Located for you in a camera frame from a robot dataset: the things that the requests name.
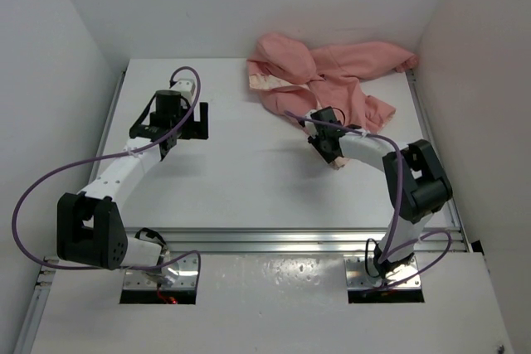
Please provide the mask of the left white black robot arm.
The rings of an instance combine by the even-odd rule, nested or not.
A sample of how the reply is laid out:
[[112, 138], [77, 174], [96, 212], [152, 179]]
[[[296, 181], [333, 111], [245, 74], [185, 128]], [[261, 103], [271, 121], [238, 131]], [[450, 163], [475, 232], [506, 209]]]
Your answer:
[[201, 102], [195, 111], [182, 92], [156, 91], [130, 127], [119, 157], [79, 193], [66, 193], [58, 201], [59, 258], [107, 270], [160, 265], [163, 242], [127, 235], [120, 212], [133, 190], [178, 140], [208, 138], [208, 110], [208, 103]]

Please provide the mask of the pink hooded zip jacket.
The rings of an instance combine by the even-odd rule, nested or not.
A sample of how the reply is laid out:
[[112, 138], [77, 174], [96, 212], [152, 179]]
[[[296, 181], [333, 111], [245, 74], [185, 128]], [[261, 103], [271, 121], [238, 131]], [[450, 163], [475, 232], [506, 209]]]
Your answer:
[[331, 107], [344, 124], [379, 133], [396, 108], [365, 94], [361, 83], [402, 73], [418, 63], [416, 54], [388, 42], [309, 49], [301, 41], [268, 33], [259, 38], [246, 67], [250, 90], [273, 114], [305, 116]]

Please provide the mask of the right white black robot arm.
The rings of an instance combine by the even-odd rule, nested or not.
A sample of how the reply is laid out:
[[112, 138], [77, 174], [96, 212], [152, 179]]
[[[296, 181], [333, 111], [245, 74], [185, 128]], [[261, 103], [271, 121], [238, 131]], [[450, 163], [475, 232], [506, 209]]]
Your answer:
[[392, 220], [374, 246], [373, 265], [367, 267], [384, 278], [411, 259], [426, 224], [453, 197], [436, 151], [425, 139], [400, 144], [357, 125], [343, 126], [330, 107], [307, 114], [299, 124], [326, 163], [347, 158], [384, 174]]

